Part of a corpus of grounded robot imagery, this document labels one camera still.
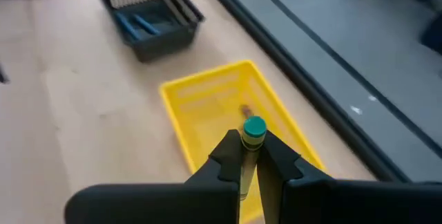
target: wooden surface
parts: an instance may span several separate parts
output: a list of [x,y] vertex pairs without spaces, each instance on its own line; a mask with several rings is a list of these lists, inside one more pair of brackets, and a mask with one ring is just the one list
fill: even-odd
[[0,1],[2,223],[62,223],[75,191],[189,176],[158,86],[253,60],[337,178],[373,180],[358,158],[217,0],[194,45],[149,64],[121,42],[99,0]]

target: yellow plastic basket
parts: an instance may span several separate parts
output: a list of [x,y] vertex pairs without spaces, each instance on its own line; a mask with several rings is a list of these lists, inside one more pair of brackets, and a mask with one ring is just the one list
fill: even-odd
[[[187,164],[195,173],[229,129],[244,123],[240,106],[248,105],[267,128],[319,169],[324,166],[251,61],[241,61],[161,85],[161,95]],[[242,223],[262,214],[255,176],[241,202]]]

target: blue object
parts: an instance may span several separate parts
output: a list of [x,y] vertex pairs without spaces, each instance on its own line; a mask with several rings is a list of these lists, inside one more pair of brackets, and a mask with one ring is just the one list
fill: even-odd
[[149,32],[149,34],[158,35],[160,33],[159,30],[157,30],[155,27],[153,27],[150,23],[148,23],[146,20],[144,20],[139,15],[133,15],[133,17],[135,18],[137,23],[139,25],[141,25],[143,27],[143,29],[145,29],[145,31]]
[[265,121],[258,116],[252,116],[244,122],[244,132],[252,137],[262,137],[267,131]]
[[135,39],[135,40],[140,40],[141,36],[140,34],[138,34],[138,32],[136,31],[136,29],[134,29],[131,25],[131,23],[129,23],[129,20],[123,16],[123,14],[116,12],[115,15],[117,16],[119,22],[122,24],[122,26],[124,27],[124,29],[126,29],[126,31],[131,34],[131,36]]

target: green cap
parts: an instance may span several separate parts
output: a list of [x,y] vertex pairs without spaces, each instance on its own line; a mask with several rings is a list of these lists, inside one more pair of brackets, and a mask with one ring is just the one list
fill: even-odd
[[252,116],[244,122],[244,132],[252,137],[262,137],[267,131],[265,121],[259,116]]

